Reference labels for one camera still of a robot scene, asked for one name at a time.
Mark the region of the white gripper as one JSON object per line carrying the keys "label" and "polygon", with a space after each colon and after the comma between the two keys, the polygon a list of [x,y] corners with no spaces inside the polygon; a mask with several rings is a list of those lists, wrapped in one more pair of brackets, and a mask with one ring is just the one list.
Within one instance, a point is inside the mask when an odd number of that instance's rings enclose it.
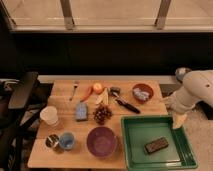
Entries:
{"label": "white gripper", "polygon": [[184,113],[195,107],[193,97],[183,89],[177,90],[170,96],[165,97],[163,102],[167,108],[178,113],[172,115],[174,129],[179,129],[184,124],[187,118],[187,115]]}

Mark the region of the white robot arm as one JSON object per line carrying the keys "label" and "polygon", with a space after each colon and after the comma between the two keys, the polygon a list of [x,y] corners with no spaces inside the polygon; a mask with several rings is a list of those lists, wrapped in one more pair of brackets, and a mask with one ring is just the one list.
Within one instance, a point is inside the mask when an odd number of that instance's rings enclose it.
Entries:
{"label": "white robot arm", "polygon": [[163,99],[172,110],[173,129],[180,128],[189,111],[203,101],[213,107],[213,70],[190,71],[182,77],[182,86]]}

